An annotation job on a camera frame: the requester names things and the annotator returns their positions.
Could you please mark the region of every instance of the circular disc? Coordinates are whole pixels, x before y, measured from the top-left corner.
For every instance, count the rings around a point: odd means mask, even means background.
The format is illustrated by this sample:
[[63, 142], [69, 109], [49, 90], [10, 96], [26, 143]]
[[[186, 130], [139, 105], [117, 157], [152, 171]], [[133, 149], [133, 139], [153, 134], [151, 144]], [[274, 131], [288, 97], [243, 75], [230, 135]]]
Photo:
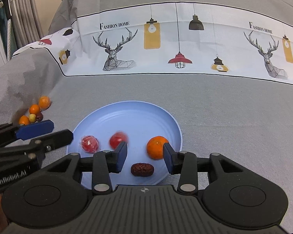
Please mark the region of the circular disc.
[[[163, 108], [141, 101], [124, 101], [104, 106], [85, 117], [74, 129], [74, 140], [67, 146], [66, 153], [86, 153], [79, 145], [85, 135], [93, 135], [100, 144], [100, 150], [112, 150], [110, 137], [117, 131], [123, 131], [129, 138], [128, 154], [121, 173], [110, 173], [112, 187], [116, 185], [155, 185], [168, 175], [165, 162], [153, 160], [146, 153], [146, 144], [155, 136], [165, 137], [172, 148], [182, 149], [181, 129], [174, 117]], [[149, 163], [154, 173], [149, 177], [136, 177], [130, 172], [135, 163]], [[91, 173], [83, 173], [81, 184], [91, 189]]]

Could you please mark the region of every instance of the mandarin orange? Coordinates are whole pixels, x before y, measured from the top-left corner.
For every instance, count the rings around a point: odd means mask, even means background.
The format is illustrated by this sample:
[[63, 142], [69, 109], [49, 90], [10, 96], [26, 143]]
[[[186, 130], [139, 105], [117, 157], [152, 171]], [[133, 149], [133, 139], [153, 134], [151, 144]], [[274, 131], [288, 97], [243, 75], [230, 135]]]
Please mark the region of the mandarin orange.
[[24, 124], [24, 125], [29, 125], [30, 124], [30, 121], [28, 119], [27, 116], [23, 115], [22, 117], [20, 117], [18, 123], [21, 125], [21, 124]]
[[149, 157], [155, 160], [162, 159], [164, 143], [168, 143], [165, 137], [156, 136], [151, 138], [146, 146]]
[[32, 105], [29, 109], [29, 113], [30, 114], [34, 114], [34, 115], [37, 115], [37, 113], [40, 112], [40, 107], [39, 105]]
[[40, 99], [39, 99], [39, 103], [38, 103], [39, 107], [42, 109], [42, 110], [46, 110], [49, 108], [49, 106], [51, 105], [51, 100], [49, 97], [47, 96], [42, 96]]

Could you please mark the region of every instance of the gray tablecloth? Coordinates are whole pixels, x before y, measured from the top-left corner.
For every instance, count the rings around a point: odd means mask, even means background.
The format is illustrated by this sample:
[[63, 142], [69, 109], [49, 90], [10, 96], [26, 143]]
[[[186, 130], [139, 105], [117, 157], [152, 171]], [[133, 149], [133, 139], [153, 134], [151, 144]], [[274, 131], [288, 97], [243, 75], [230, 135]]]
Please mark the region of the gray tablecloth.
[[[116, 7], [174, 0], [63, 0], [50, 33], [77, 16]], [[293, 0], [185, 0], [242, 7], [293, 25]], [[151, 102], [169, 111], [183, 133], [183, 149], [219, 152], [282, 187], [289, 208], [282, 227], [293, 232], [293, 85], [218, 75], [64, 77], [45, 49], [26, 50], [0, 68], [0, 123], [17, 121], [43, 94], [55, 131], [73, 130], [97, 108], [122, 100]], [[50, 152], [44, 166], [65, 149]], [[174, 184], [168, 176], [161, 184]], [[199, 174], [199, 187], [208, 185]]]

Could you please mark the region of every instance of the wrapped tomato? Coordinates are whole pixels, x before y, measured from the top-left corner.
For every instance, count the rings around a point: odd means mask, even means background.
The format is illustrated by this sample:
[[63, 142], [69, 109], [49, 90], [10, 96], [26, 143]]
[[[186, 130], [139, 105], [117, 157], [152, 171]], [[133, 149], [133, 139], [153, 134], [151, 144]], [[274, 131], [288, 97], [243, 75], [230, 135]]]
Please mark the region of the wrapped tomato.
[[100, 150], [99, 141], [93, 135], [81, 138], [80, 145], [87, 153], [96, 153]]
[[121, 143], [121, 142], [126, 142], [128, 143], [128, 136], [124, 133], [124, 132], [116, 132], [115, 134], [112, 135], [112, 137], [110, 138], [110, 146], [112, 149], [116, 149], [117, 146]]

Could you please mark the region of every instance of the yellow fruit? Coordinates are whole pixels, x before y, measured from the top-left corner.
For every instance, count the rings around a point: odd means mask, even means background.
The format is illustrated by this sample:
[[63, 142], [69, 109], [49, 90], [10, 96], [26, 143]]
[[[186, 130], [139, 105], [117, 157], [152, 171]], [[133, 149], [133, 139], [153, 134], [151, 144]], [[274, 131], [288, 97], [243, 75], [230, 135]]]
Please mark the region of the yellow fruit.
[[36, 122], [36, 115], [32, 113], [29, 115], [28, 119], [31, 123], [35, 123]]

